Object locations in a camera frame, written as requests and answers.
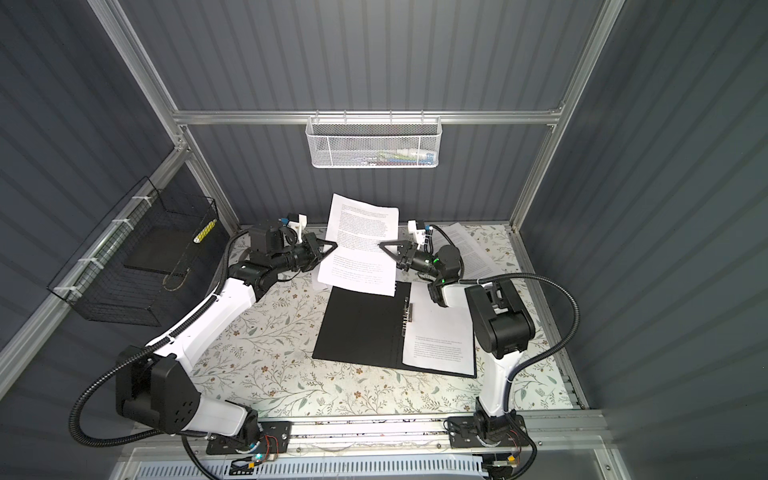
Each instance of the zip tie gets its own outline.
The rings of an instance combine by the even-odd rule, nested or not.
[[[111,222],[112,223],[125,223],[126,225],[128,225],[128,228],[131,229],[131,231],[133,231],[133,229],[134,229],[134,226],[131,225],[131,221],[129,219],[127,219],[127,218],[116,218],[115,220],[112,220]]]
[[[83,294],[80,293],[80,288],[77,286],[56,286],[53,290],[64,290],[65,292],[71,292],[77,298],[81,298],[83,296]]]
[[[141,200],[146,200],[147,201],[147,205],[149,205],[150,207],[152,206],[152,202],[150,202],[151,197],[131,197],[131,198],[138,198],[138,199],[141,199]]]
[[[99,270],[104,269],[104,265],[101,264],[101,262],[98,261],[98,258],[96,257],[90,257],[90,258],[81,258],[78,260],[78,262],[93,262],[98,267]]]

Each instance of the black cable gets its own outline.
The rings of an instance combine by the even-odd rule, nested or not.
[[[217,269],[218,270],[217,272],[219,273],[220,278],[219,278],[219,284],[214,289],[214,293],[216,293],[217,295],[221,294],[221,290],[223,290],[224,288],[224,283],[227,281],[229,269],[226,267],[226,265],[229,263],[232,244],[234,243],[235,240],[242,237],[246,233],[248,233],[248,230],[241,230],[240,232],[236,233],[234,237],[231,237],[229,239],[229,241],[227,242],[227,246],[224,248],[223,264],[225,266],[223,266],[220,269]],[[208,300],[206,300],[206,302],[203,305],[201,305],[200,308],[195,310],[195,312],[192,313],[192,315],[190,315],[190,317],[186,321],[184,321],[184,323],[179,325],[172,332],[168,333],[167,336],[158,340],[152,345],[145,346],[143,349],[141,349],[140,352],[135,353],[133,356],[130,356],[126,360],[123,360],[122,362],[118,363],[116,366],[109,369],[104,375],[96,379],[96,381],[93,382],[91,386],[86,388],[85,391],[80,395],[80,398],[78,398],[78,400],[72,406],[72,410],[69,412],[68,430],[69,430],[69,434],[72,435],[72,438],[77,443],[80,443],[87,447],[115,447],[118,445],[125,445],[127,443],[136,442],[137,440],[147,439],[149,437],[160,435],[161,433],[163,433],[161,430],[152,429],[152,430],[146,430],[140,433],[135,433],[133,435],[117,437],[114,439],[97,439],[83,432],[83,429],[80,425],[80,417],[82,415],[83,408],[85,407],[85,403],[88,402],[88,400],[93,396],[96,390],[99,389],[99,387],[104,385],[109,379],[115,376],[120,370],[124,369],[125,367],[129,366],[134,362],[137,362],[141,359],[148,357],[152,352],[166,345],[168,342],[170,342],[170,339],[168,338],[169,336],[172,336],[172,337],[179,336],[180,333],[182,333],[184,330],[187,329],[187,327],[192,325],[198,318],[200,318],[203,315],[203,313],[205,313],[206,310],[208,310],[210,306],[214,304],[214,302],[216,302],[216,297],[209,296]]]
[[[454,422],[453,420],[448,420],[448,419],[443,420],[442,421],[442,427],[447,432],[453,432],[453,433],[461,433],[462,432],[462,427],[459,426],[459,424]]]
[[[280,227],[280,231],[286,236],[286,242],[289,246],[293,247],[299,243],[299,234],[293,228],[283,225]]]
[[[192,451],[192,447],[190,447],[190,443],[187,440],[187,437],[185,435],[181,436],[181,443],[184,444],[184,450],[187,452],[187,456],[189,456],[192,463],[194,463],[194,466],[196,466],[197,469],[200,470],[200,473],[205,475],[205,478],[208,478],[208,480],[221,480],[221,478],[209,472],[208,469],[205,468],[205,465],[200,463],[200,459],[195,456],[194,452]]]
[[[531,437],[528,436],[528,433],[519,428],[517,422],[515,422],[515,419],[512,418],[512,415],[510,412],[506,412],[504,414],[507,418],[507,422],[509,422],[509,425],[512,427],[512,430],[515,431],[515,433],[518,433],[519,435],[522,435],[523,438],[528,442],[528,444],[531,446],[531,456],[528,457],[528,459],[525,461],[525,463],[517,467],[515,469],[515,472],[512,474],[511,477],[507,478],[506,480],[515,480],[515,478],[520,478],[524,473],[527,472],[527,470],[533,465],[534,460],[536,459],[536,455],[538,454],[538,448],[536,447],[536,442],[531,440]]]
[[[299,276],[299,273],[301,273],[301,272],[298,272],[296,275],[294,275],[294,276],[292,276],[290,278],[277,279],[277,281],[278,282],[289,282],[289,281],[293,280],[294,278],[296,278],[297,276]]]
[[[424,280],[424,281],[425,281],[425,282],[427,282],[427,283],[431,283],[431,282],[434,282],[434,281],[435,281],[435,279],[433,279],[433,278],[429,278],[429,277],[427,277],[427,276],[423,276],[423,275],[424,275],[424,274],[423,274],[423,273],[421,273],[421,272],[417,272],[417,273],[416,273],[416,276],[417,276],[418,278],[420,278],[420,279]]]
[[[559,342],[555,343],[554,346],[552,346],[550,349],[545,350],[544,352],[539,353],[536,356],[532,356],[530,359],[525,360],[523,363],[520,363],[517,365],[512,371],[509,373],[509,376],[507,377],[507,382],[504,385],[504,403],[502,405],[505,409],[509,408],[509,395],[512,388],[512,382],[515,380],[515,377],[518,373],[520,373],[522,370],[528,368],[529,366],[533,365],[534,363],[538,363],[542,361],[543,359],[554,355],[555,353],[559,352],[560,350],[565,347],[565,344],[570,342],[571,339],[576,334],[576,330],[578,329],[578,325],[581,321],[581,311],[578,308],[578,304],[576,303],[576,299],[571,295],[570,292],[568,292],[563,286],[561,286],[559,283],[556,283],[553,280],[548,279],[546,276],[537,275],[536,273],[504,273],[502,275],[496,275],[496,276],[489,276],[487,278],[481,278],[478,280],[459,280],[458,282],[462,285],[480,285],[482,283],[490,283],[495,282],[496,280],[505,280],[505,279],[513,279],[513,278],[521,278],[525,280],[535,280],[539,283],[546,283],[548,285],[552,285],[554,288],[560,290],[563,295],[568,298],[568,301],[571,302],[571,308],[573,309],[574,313],[574,320],[571,324],[571,330],[568,331],[568,334],[564,336]],[[531,440],[531,437],[528,436],[528,433],[518,428],[517,423],[512,418],[512,415],[510,412],[504,412],[507,421],[509,422],[509,425],[520,435],[524,436],[526,440],[528,440],[528,443],[531,444],[531,456],[528,457],[528,460],[525,461],[525,464],[522,467],[518,467],[515,469],[515,473],[512,475],[512,477],[506,479],[506,480],[514,480],[514,478],[519,478],[520,475],[524,474],[530,467],[533,465],[533,461],[536,459],[536,454],[538,450],[536,449],[536,444]]]
[[[437,230],[438,232],[440,232],[440,234],[443,236],[443,238],[445,238],[448,241],[449,245],[452,245],[452,246],[456,247],[456,245],[453,243],[453,240],[451,240],[451,237],[446,235],[445,232],[442,231],[442,228],[438,227],[437,225],[430,225],[430,227],[432,227],[435,230]],[[462,256],[461,255],[458,256],[458,264],[462,268],[458,272],[458,278],[461,279],[464,276],[464,260],[462,260]]]
[[[432,255],[435,252],[435,246],[432,244],[432,234],[427,235],[426,240],[426,252]]]

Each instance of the black binder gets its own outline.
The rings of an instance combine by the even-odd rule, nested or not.
[[[409,314],[411,284],[397,282],[395,296],[331,290],[312,358],[388,369],[477,378],[475,374],[420,369],[402,362],[404,322]]]

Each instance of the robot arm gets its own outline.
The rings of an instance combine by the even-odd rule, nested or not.
[[[232,402],[202,396],[190,380],[197,360],[240,314],[259,301],[277,281],[279,273],[310,271],[336,249],[334,242],[305,233],[306,217],[289,215],[284,221],[267,221],[250,229],[248,260],[229,267],[221,291],[211,293],[166,333],[151,340],[167,343],[146,359],[118,372],[116,403],[123,417],[167,434],[218,434],[230,437],[236,450],[259,444],[258,415]],[[202,310],[205,304],[210,306]],[[175,338],[173,331],[195,320]],[[129,347],[126,359],[141,349]]]
[[[511,371],[520,363],[535,326],[528,310],[510,279],[482,285],[460,284],[463,274],[461,254],[449,238],[449,245],[431,254],[425,248],[435,226],[421,221],[408,222],[413,241],[381,242],[379,247],[396,261],[403,271],[414,269],[435,277],[429,284],[432,301],[440,306],[469,308],[472,328],[487,359],[487,370],[475,412],[478,437],[489,441],[508,427],[505,413],[507,383]],[[393,253],[389,247],[397,247]]]

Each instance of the aluminum frame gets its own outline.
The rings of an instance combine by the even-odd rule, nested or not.
[[[523,272],[536,273],[520,233],[511,230],[508,232],[508,236],[509,243],[512,245],[512,251],[515,252],[515,258],[518,261],[518,265],[520,265],[520,270]],[[562,336],[560,335],[557,324],[554,322],[552,311],[549,308],[549,302],[547,302],[547,297],[544,295],[544,290],[541,289],[541,284],[532,280],[526,280],[525,284],[528,285],[528,292],[531,294],[531,300],[536,308],[538,319],[541,322],[541,328],[544,330],[547,340],[549,340],[550,344],[559,342],[562,339]],[[560,369],[560,374],[563,376],[563,382],[569,382],[571,387],[573,387],[576,403],[582,409],[589,409],[589,402],[578,381],[571,359],[568,357],[568,351],[562,349],[552,357],[554,358],[555,364]]]
[[[185,125],[304,125],[308,118],[323,123],[385,124],[437,121],[443,124],[555,125],[559,110],[553,111],[177,111],[173,119]]]
[[[166,158],[160,168],[152,175],[152,181],[157,186],[164,186],[175,174],[182,161],[186,161],[187,166],[192,171],[203,192],[217,201],[220,215],[225,227],[230,231],[237,228],[237,215],[235,214],[226,194],[218,184],[210,165],[200,150],[194,136],[184,128],[187,124],[303,124],[308,117],[319,114],[319,112],[199,112],[199,111],[178,111],[173,98],[166,89],[160,75],[157,73],[148,53],[144,49],[131,23],[128,21],[118,0],[88,0],[88,4],[99,19],[99,22],[108,33],[121,57],[128,66],[131,74],[136,79],[142,92],[147,97],[155,114],[160,119],[164,129],[169,137],[177,145],[174,152]],[[525,245],[519,237],[519,228],[522,225],[525,216],[532,204],[532,201],[541,185],[541,181],[556,153],[562,140],[563,134],[570,123],[575,108],[581,99],[586,84],[591,76],[594,66],[600,53],[607,41],[607,37],[614,26],[619,12],[624,4],[624,0],[606,0],[601,8],[596,24],[590,34],[590,38],[581,54],[576,71],[566,90],[562,109],[557,111],[505,111],[505,112],[410,112],[418,116],[439,115],[445,124],[548,124],[553,128],[551,133],[545,139],[545,143],[540,150],[534,167],[526,180],[524,190],[518,200],[515,210],[511,216],[510,224],[513,231],[510,235],[515,254],[518,255],[518,261],[521,267],[527,271],[533,271],[530,259],[525,252]],[[390,118],[394,112],[383,112],[383,117]],[[377,115],[376,112],[326,112],[325,114],[340,115],[347,118],[351,115],[364,115],[365,118],[372,118]],[[185,159],[187,148],[193,155]],[[552,341],[559,339],[559,333],[554,327],[554,321],[551,318],[548,304],[544,298],[541,288],[538,284],[529,285],[534,302],[538,308],[541,317],[542,327]],[[29,364],[32,357],[40,350],[42,345],[53,333],[58,324],[63,320],[69,306],[62,302],[56,296],[50,295],[39,306],[35,313],[30,317],[22,329],[12,338],[8,345],[0,353],[0,399],[8,391],[12,383],[21,375],[24,368]],[[573,373],[567,353],[562,352],[556,357],[558,366],[564,373],[570,377],[573,383],[576,396],[580,399],[583,408],[588,408],[586,398],[581,390],[578,380]],[[409,453],[413,449],[403,448],[406,443],[414,446],[414,435],[401,435],[413,433],[413,427],[416,423],[429,423],[422,425],[420,435],[429,439],[422,439],[422,445],[415,445],[420,448],[418,452],[424,449],[433,449],[435,452],[451,452],[447,446],[448,436],[442,429],[442,420],[449,416],[441,415],[374,415],[372,417],[328,417],[318,418],[298,418],[290,419],[296,422],[298,432],[303,432],[303,437],[297,437],[293,447],[294,455],[327,455],[327,448],[318,445],[318,442],[329,446],[338,444],[338,435],[345,435],[341,430],[341,425],[354,425],[357,432],[363,436],[355,434],[355,443],[363,443],[367,455],[378,452],[378,454]],[[616,465],[617,473],[621,473],[619,478],[628,478],[624,475],[626,469],[621,463],[621,456],[613,447],[613,439],[610,431],[605,425],[602,413],[599,410],[568,410],[568,411],[541,411],[525,412],[525,418],[528,422],[531,437],[540,442],[540,449],[570,449],[570,448],[593,448],[596,449],[596,455],[601,462],[613,462],[610,465]],[[393,422],[401,422],[407,426],[405,432],[394,432],[383,430],[393,427]],[[610,446],[606,457],[601,457],[597,449],[604,449],[606,444]],[[130,463],[137,458],[145,455],[162,455],[167,459],[166,448],[175,449],[180,458],[184,457],[184,452],[178,445],[178,440],[168,439],[168,437],[154,437],[147,439],[139,444],[130,447],[130,453],[126,457],[124,450],[122,462]],[[359,455],[359,450],[344,448],[343,451],[334,452],[337,455]]]
[[[623,6],[624,0],[605,0],[603,3],[598,19],[595,21],[587,44],[581,53],[576,71],[571,78],[571,83],[565,91],[560,121],[552,128],[541,146],[541,150],[531,168],[528,179],[525,181],[525,186],[523,186],[523,191],[520,193],[515,209],[512,211],[509,223],[514,231],[520,231],[525,216],[528,215],[528,210],[530,210],[538,188],[544,180],[544,175],[547,173],[549,165],[558,151],[563,135],[568,129],[568,124],[571,123],[571,118],[576,111],[589,78],[592,76],[592,71],[598,63],[600,53],[603,51],[605,42],[608,40],[611,30],[613,30]]]
[[[177,110],[174,99],[165,87],[160,74],[154,67],[149,54],[141,44],[136,31],[118,0],[88,0],[91,10],[96,14],[101,26],[109,35],[115,48],[125,61],[134,79],[139,84],[147,101],[160,119],[160,122],[175,144],[189,145],[194,157],[187,162],[204,195],[216,201],[219,217],[227,231],[232,234],[237,231],[239,221],[224,190],[216,180],[210,165],[192,133],[184,129],[173,118]]]
[[[593,450],[606,480],[628,480],[626,467],[600,410],[539,410],[523,412],[528,434],[539,450]],[[273,419],[293,422],[285,457],[357,455],[417,455],[425,453],[482,454],[508,452],[505,448],[452,449],[442,427],[449,413],[416,415],[353,415]],[[221,458],[205,454],[205,439],[190,439],[201,460]],[[238,458],[242,455],[227,455]],[[141,462],[187,460],[179,439],[159,435],[126,445],[111,478],[133,478]]]
[[[144,182],[133,198],[131,198],[115,219],[125,218],[153,189],[153,185],[162,188],[174,177],[187,157],[191,156],[185,146],[175,147],[163,163],[150,177],[150,181]],[[118,223],[110,222],[109,226],[101,232],[101,235],[91,244],[83,254],[84,258],[92,257],[107,239],[116,231]],[[77,262],[65,275],[58,286],[71,285],[82,273],[85,263]],[[71,307],[68,303],[58,298],[53,293],[49,294],[43,303],[29,317],[24,326],[11,338],[8,344],[0,352],[0,400],[11,388],[11,385],[24,372],[32,358],[43,347],[48,338],[53,334],[61,321],[69,313]]]

